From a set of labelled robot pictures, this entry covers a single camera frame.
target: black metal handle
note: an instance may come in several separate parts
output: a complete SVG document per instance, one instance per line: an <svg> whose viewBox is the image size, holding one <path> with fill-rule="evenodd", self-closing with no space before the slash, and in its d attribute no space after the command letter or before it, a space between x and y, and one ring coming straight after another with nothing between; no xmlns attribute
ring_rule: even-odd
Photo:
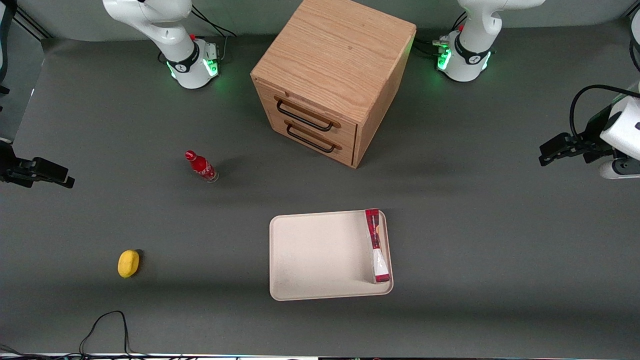
<svg viewBox="0 0 640 360"><path fill-rule="evenodd" d="M305 143L305 144L307 144L309 146L313 146L313 147L315 147L316 149L318 149L318 150L320 150L322 152L326 152L327 154L329 154L330 152L333 152L333 150L335 150L335 145L333 145L333 144L331 145L330 149L325 149L324 147L321 147L320 145L316 145L316 144L310 142L309 140L303 138L300 135L296 135L296 134L292 133L291 132L291 128L292 127L293 127L293 125L291 125L291 124L287 125L287 134L293 136L294 138L300 140L301 142L303 142L303 143Z"/></svg>
<svg viewBox="0 0 640 360"><path fill-rule="evenodd" d="M333 122L330 122L329 126L326 126L326 127L322 127L320 125L316 125L316 124L314 124L313 122L311 122L311 121L309 121L307 119L299 117L296 114L291 113L291 112L281 108L281 105L282 105L282 100L278 100L278 104L276 105L276 108L278 109L279 112L283 113L284 115L287 115L290 118L296 119L297 121L300 121L303 124L309 125L310 127L313 127L314 129L318 129L320 131L329 131L333 127Z"/></svg>

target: gray wall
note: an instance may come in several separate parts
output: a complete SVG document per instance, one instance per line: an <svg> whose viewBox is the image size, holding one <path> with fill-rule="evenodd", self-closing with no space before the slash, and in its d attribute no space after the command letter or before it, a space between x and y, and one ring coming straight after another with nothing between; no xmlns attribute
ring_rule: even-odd
<svg viewBox="0 0 640 360"><path fill-rule="evenodd" d="M460 14L455 0L357 0L395 15L419 28L446 28ZM300 0L193 0L213 22L239 34L278 33ZM539 8L504 12L506 27L579 26L619 17L634 0L547 0ZM76 40L134 40L143 35L114 21L100 0L20 0L19 4L57 37ZM191 16L187 30L210 35L211 29Z"/></svg>
<svg viewBox="0 0 640 360"><path fill-rule="evenodd" d="M15 21L7 36L7 68L3 85L11 91L0 96L0 138L13 141L29 104L44 60L40 41Z"/></svg>

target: coca-cola bottle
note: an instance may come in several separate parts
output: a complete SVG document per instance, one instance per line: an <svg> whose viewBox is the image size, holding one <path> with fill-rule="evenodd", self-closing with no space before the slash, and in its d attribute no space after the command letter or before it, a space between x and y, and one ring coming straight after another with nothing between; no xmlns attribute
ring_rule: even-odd
<svg viewBox="0 0 640 360"><path fill-rule="evenodd" d="M189 150L184 153L184 157L191 163L193 171L202 176L208 183L213 183L218 180L218 172L211 166L207 159L197 155L195 152Z"/></svg>

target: white tray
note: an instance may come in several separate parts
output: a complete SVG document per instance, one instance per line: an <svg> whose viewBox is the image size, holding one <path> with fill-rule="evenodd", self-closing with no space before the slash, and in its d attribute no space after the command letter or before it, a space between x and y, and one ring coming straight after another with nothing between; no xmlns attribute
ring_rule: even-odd
<svg viewBox="0 0 640 360"><path fill-rule="evenodd" d="M374 284L364 210L275 217L269 226L269 292L278 301L386 295L394 277L382 211L380 247L390 280Z"/></svg>

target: wooden cabinet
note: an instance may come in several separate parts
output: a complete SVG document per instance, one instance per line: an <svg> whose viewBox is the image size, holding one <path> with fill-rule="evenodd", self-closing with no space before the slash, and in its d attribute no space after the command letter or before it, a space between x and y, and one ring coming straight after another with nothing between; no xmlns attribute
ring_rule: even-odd
<svg viewBox="0 0 640 360"><path fill-rule="evenodd" d="M251 72L271 127L358 167L414 36L415 25L350 0L304 0Z"/></svg>

